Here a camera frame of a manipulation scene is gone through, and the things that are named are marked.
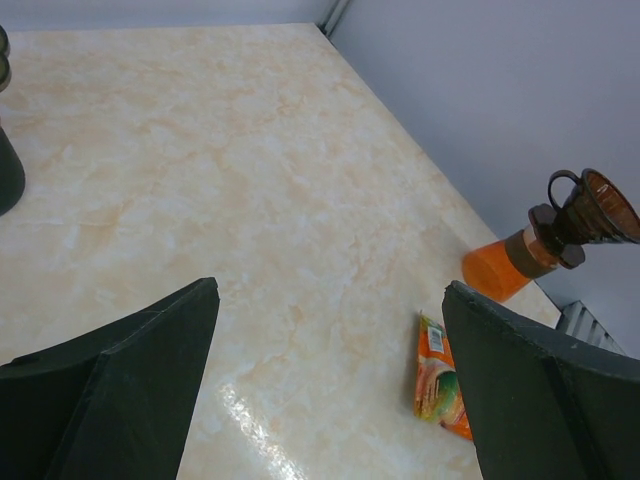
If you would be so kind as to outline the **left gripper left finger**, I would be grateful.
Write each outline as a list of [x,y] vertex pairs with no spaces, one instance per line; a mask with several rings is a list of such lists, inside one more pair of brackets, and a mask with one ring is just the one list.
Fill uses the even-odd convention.
[[202,278],[1,368],[5,479],[173,479],[219,311]]

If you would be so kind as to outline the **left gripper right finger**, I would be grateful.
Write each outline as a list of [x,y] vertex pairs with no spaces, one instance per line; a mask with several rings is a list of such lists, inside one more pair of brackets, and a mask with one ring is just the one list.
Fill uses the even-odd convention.
[[638,478],[638,360],[459,281],[442,313],[484,478]]

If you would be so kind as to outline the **brown coffee dripper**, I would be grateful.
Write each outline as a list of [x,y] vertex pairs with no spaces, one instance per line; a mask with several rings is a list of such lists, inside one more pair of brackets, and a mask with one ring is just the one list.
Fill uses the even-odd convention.
[[[553,184],[568,179],[573,188],[560,204]],[[639,216],[620,190],[602,173],[586,168],[577,175],[570,170],[554,172],[547,184],[548,201],[529,210],[537,238],[562,267],[574,269],[584,263],[587,244],[637,244]]]

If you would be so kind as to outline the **olive green coffee dripper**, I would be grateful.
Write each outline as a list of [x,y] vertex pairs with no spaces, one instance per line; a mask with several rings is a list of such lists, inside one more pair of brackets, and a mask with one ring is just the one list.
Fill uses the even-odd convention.
[[8,34],[0,27],[0,91],[3,92],[9,85],[12,71],[9,63],[11,46]]

